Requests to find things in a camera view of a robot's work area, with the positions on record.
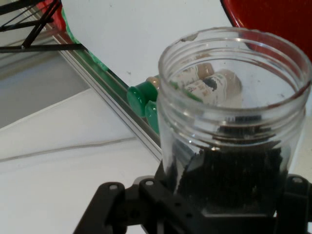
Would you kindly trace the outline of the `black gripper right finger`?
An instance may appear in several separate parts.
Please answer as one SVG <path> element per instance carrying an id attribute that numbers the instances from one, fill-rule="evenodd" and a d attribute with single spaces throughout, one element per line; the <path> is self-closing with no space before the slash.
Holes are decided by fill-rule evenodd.
<path id="1" fill-rule="evenodd" d="M 312 184 L 289 174 L 277 207 L 276 234 L 307 234 L 312 220 Z"/>

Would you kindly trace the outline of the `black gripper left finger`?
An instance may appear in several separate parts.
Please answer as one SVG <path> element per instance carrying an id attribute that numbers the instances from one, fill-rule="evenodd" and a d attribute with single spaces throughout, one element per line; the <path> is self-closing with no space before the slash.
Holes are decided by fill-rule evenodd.
<path id="1" fill-rule="evenodd" d="M 125 188 L 101 184 L 74 230 L 76 234 L 125 234 L 139 225 L 147 234 L 205 234 L 204 217 L 152 177 Z"/>

